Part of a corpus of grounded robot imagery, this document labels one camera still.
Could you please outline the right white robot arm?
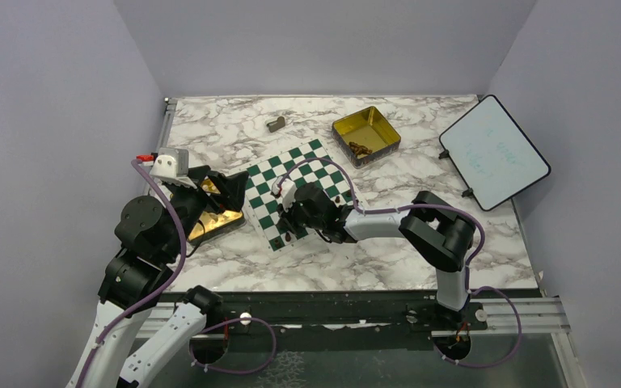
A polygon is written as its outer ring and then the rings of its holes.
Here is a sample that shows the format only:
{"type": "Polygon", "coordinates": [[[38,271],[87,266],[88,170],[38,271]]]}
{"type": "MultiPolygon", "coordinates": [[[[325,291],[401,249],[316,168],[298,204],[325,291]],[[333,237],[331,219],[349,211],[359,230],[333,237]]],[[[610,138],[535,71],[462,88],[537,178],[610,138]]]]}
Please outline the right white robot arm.
{"type": "Polygon", "coordinates": [[[372,238],[404,238],[437,272],[436,322],[453,329],[467,316],[470,298],[469,263],[478,253],[474,234],[485,240],[481,224],[470,214],[448,205],[429,191],[421,191],[410,204],[396,209],[363,209],[357,204],[338,205],[312,183],[296,187],[276,182],[272,195],[278,226],[300,236],[315,230],[329,243],[358,243],[372,238]]]}

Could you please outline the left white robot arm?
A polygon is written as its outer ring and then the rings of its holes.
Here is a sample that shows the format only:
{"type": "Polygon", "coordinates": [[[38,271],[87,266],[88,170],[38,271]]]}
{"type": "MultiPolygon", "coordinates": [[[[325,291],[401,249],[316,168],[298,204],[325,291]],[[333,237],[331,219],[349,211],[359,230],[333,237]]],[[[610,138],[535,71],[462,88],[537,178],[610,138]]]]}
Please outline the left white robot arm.
{"type": "Polygon", "coordinates": [[[155,190],[121,211],[115,235],[120,250],[105,269],[90,337],[70,387],[147,386],[196,334],[223,322],[222,298],[203,286],[189,289],[168,322],[136,352],[130,349],[163,291],[188,257],[187,238],[205,211],[243,207],[249,174],[226,176],[208,166],[186,170],[187,186],[166,183],[164,193],[140,160],[133,168],[155,190]]]}

